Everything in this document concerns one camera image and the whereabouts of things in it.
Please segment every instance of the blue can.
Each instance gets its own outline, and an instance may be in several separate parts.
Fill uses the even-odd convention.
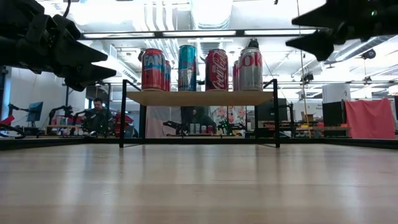
[[[197,90],[197,49],[192,45],[183,45],[180,47],[178,90]]]

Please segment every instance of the ceiling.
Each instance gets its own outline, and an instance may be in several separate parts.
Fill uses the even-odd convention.
[[[47,14],[63,13],[66,3],[62,0],[41,0]],[[301,14],[308,12],[324,4],[323,0],[298,0]],[[75,21],[82,33],[100,32],[150,32],[156,30],[192,30],[207,29],[215,26],[218,29],[278,29],[275,34],[283,34],[284,30],[298,29],[291,25],[293,17],[298,15],[296,0],[279,0],[274,5],[273,0],[158,0],[158,1],[115,1],[115,0],[80,0],[72,3],[68,18]],[[332,68],[324,62],[317,62],[312,54],[301,52],[287,47],[285,41],[291,37],[260,37],[259,47],[264,59],[264,81],[275,77],[278,79],[282,94],[286,98],[299,98],[297,94],[301,90],[299,84],[283,84],[283,82],[300,81],[302,70],[312,72],[314,81],[362,81],[365,76],[371,76],[372,80],[395,80],[398,72],[395,70],[397,62],[398,38],[392,37],[384,42],[376,41],[360,43],[358,40],[347,41],[344,45],[335,46],[336,55],[348,55],[351,48],[362,47],[376,51],[376,58],[364,61],[354,57],[340,63],[333,64]],[[161,48],[167,59],[177,64],[178,47],[184,44],[195,45],[199,51],[205,46],[211,46],[209,42],[217,42],[218,47],[225,49],[228,54],[229,64],[232,65],[238,59],[241,49],[249,42],[249,37],[225,37],[218,39],[96,39],[84,40],[83,43],[97,50],[102,50],[113,55],[112,61],[102,62],[103,66],[114,68],[118,75],[110,78],[109,82],[121,83],[127,70],[139,83],[141,77],[141,65],[137,59],[140,49]],[[204,79],[204,64],[198,62],[199,80]],[[177,66],[172,71],[172,83],[177,81]],[[322,92],[323,84],[308,85],[306,88],[312,91]],[[361,90],[364,85],[352,85],[352,90],[363,98],[372,92],[388,94],[392,84],[371,85]]]

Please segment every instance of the wooden table surface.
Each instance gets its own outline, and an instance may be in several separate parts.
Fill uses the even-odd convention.
[[[3,151],[0,223],[398,223],[398,153],[321,144]]]

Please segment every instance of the pink curtain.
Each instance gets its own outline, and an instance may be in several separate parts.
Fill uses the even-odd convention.
[[[352,138],[395,139],[395,123],[386,98],[346,101],[347,123]]]

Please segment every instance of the ceiling duct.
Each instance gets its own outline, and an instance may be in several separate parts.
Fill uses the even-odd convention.
[[[191,20],[195,30],[224,30],[229,26],[232,0],[190,0]],[[200,43],[200,57],[204,60],[209,50],[222,49],[224,43]]]
[[[395,35],[384,35],[384,36],[379,36],[379,37],[372,37],[370,40],[367,42],[361,42],[358,41],[355,44],[351,44],[350,46],[346,47],[343,50],[340,50],[336,55],[335,59],[336,61],[345,61],[350,58],[353,58],[357,55],[363,54],[367,52],[368,50],[372,49],[373,47],[384,43],[385,41],[395,37]]]

